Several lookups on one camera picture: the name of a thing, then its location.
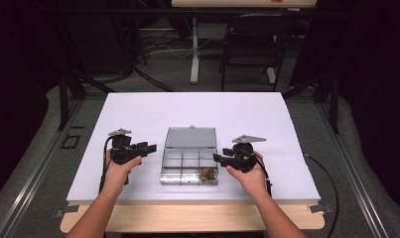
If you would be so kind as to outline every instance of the table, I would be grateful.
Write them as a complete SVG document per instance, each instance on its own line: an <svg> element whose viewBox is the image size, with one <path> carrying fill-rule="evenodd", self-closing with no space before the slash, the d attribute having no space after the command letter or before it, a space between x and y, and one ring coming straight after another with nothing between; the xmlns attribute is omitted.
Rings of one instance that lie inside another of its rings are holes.
<svg viewBox="0 0 400 238"><path fill-rule="evenodd" d="M172 0L173 7L179 8L314 8L317 0ZM193 20L193 66L191 69L191 84L199 82L200 53L198 51L198 22ZM267 75L271 82L275 80L274 69L269 68Z"/></svg>
<svg viewBox="0 0 400 238"><path fill-rule="evenodd" d="M131 173L106 231L264 230L255 205L225 169L219 169L218 186L160 184L167 130L190 125L214 127L219 153L239 134L266 138L253 146L265 157L274 199L300 228L324 226L321 214L308 211L321 198L280 93L174 92L109 93L67 197L78 212L65 215L61 230L68 232L96 198L104 141L120 127L133 131L132 143L157 144L158 151Z"/></svg>

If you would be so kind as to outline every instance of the small object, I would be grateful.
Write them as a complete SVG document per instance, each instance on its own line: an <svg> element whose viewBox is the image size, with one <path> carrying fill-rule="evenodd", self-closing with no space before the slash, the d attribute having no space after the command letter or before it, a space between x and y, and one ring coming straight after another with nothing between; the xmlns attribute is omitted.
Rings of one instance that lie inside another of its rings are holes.
<svg viewBox="0 0 400 238"><path fill-rule="evenodd" d="M322 204L309 206L308 208L312 213L326 214L333 211L330 205L322 205Z"/></svg>
<svg viewBox="0 0 400 238"><path fill-rule="evenodd" d="M213 181L216 180L217 172L210 167L201 168L199 170L199 179L201 181Z"/></svg>
<svg viewBox="0 0 400 238"><path fill-rule="evenodd" d="M66 213L78 212L78 206L67 206L64 210L57 210L54 217L55 218L62 218Z"/></svg>
<svg viewBox="0 0 400 238"><path fill-rule="evenodd" d="M242 135L242 136L234 139L232 142L233 143L246 144L246 143L263 142L263 141L266 141L266 139L265 138L260 138L260 137Z"/></svg>
<svg viewBox="0 0 400 238"><path fill-rule="evenodd" d="M108 134L108 136L119 136L119 135L126 135L126 134L131 134L131 131L125 130L125 129L119 129L116 131L113 131L111 133Z"/></svg>

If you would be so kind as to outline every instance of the black cable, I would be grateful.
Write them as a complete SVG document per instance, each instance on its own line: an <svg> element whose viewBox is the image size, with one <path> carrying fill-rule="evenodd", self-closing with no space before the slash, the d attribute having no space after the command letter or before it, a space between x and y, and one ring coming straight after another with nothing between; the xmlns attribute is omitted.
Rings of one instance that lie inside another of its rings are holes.
<svg viewBox="0 0 400 238"><path fill-rule="evenodd" d="M109 143L109 141L113 139L113 137L109 137L107 138L106 142L104 143L104 148L103 148L103 171L101 172L101 179L100 179L100 185L99 185L99 189L98 189L98 193L101 192L101 190L103 189L103 185L104 185L104 180L106 179L106 172L107 172L107 168L109 167L109 164L106 164L106 151L107 151L107 144Z"/></svg>
<svg viewBox="0 0 400 238"><path fill-rule="evenodd" d="M179 91L178 89L175 89L163 82L160 82L156 79L154 79L153 77L147 75L146 73L144 73L143 71L141 71L138 67L134 67L134 70L142 77L144 77L147 81L149 81L151 84L162 88L164 91L166 92L175 92L175 91Z"/></svg>
<svg viewBox="0 0 400 238"><path fill-rule="evenodd" d="M314 158L312 158L310 155L308 155L306 153L303 153L303 155L304 155L305 158L310 159L315 164L317 164L326 173L326 175L329 177L331 183L333 184L333 192L335 193L336 210L335 210L335 215L334 215L334 218L333 218L333 226L330 229L330 233L327 236L327 237L332 237L333 236L333 230L335 229L336 221L338 220L338 211L339 211L338 191L336 190L335 182L333 181L333 177L330 175L330 173L327 171L327 169L321 163L319 163L317 160L315 160Z"/></svg>
<svg viewBox="0 0 400 238"><path fill-rule="evenodd" d="M266 180L266 184L265 184L265 185L266 185L266 187L267 187L268 194L272 195L272 194L271 194L271 186L272 186L273 184L271 184L270 177L268 176L267 170L265 170L264 163L263 163L263 162L260 162L260 161L256 158L255 155L251 155L249 152L247 152L247 151L245 151L245 150L237 149L237 151L240 151L240 152L244 153L245 155L248 155L249 157L252 157L252 158L255 159L255 162L261 167L262 171L263 171L264 174L265 174L265 180Z"/></svg>
<svg viewBox="0 0 400 238"><path fill-rule="evenodd" d="M148 50L146 50L146 51L144 51L142 53L140 53L138 57L143 56L143 55L147 55L149 53L152 53L157 49L166 49L169 46L176 46L177 44L180 44L183 41L183 39L181 39L181 38L176 38L176 39L172 39L172 40L170 40L168 42L163 42L161 44L156 44L156 41L155 41L156 38L159 38L159 37L150 37L150 39L154 40L151 43L151 45L153 45L154 47L151 48L151 49L148 49Z"/></svg>

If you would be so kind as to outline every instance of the white board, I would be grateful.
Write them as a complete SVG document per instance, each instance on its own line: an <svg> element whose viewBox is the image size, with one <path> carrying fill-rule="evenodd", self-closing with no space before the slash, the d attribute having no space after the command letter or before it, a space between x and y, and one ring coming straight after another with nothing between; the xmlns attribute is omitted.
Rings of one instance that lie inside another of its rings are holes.
<svg viewBox="0 0 400 238"><path fill-rule="evenodd" d="M118 202L249 200L239 182L219 167L217 186L161 185L160 171L169 127L214 127L218 153L243 134L266 138L252 144L264 156L273 198L304 203L321 199L305 164L298 138L280 93L165 92L109 93L67 196L90 203L98 194L103 147L109 132L132 130L132 144L157 144L129 177Z"/></svg>

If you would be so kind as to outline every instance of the metal rail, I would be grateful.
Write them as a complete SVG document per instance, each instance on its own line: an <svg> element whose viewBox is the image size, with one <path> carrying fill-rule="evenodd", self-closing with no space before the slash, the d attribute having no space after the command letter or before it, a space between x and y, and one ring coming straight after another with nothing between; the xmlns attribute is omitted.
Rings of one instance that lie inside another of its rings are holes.
<svg viewBox="0 0 400 238"><path fill-rule="evenodd" d="M363 212L364 217L366 218L370 230L373 233L373 236L379 238L389 237L376 211L376 208L373 205L372 199L369 197L369 194L364 188L364 185L360 179L360 176L357 173L353 161L351 160L347 152L347 149L342 141L340 134L336 134L331 127L329 121L329 111L322 103L317 103L316 106L322 118L324 119L327 130L330 132L330 135L333 138L335 145L339 151L341 158L340 163L344 168L344 172L347 176L348 181L350 182L350 186L354 192L354 195L356 196L357 202L360 205L360 208Z"/></svg>
<svg viewBox="0 0 400 238"><path fill-rule="evenodd" d="M21 218L32 202L39 186L42 184L42 181L45 175L48 173L48 170L53 163L54 153L58 147L61 146L61 141L67 136L67 131L70 129L70 124L77 115L78 111L82 108L84 101L77 100L72 107L69 113L69 121L65 125L65 127L59 131L56 136L53 138L51 144L49 145L47 151L45 152L43 159L39 163L39 165L35 168L33 173L30 175L29 179L23 186L23 189L20 191L17 196L14 204L12 205L10 211L8 212L3 225L0 229L0 237L12 237L15 229L17 228Z"/></svg>

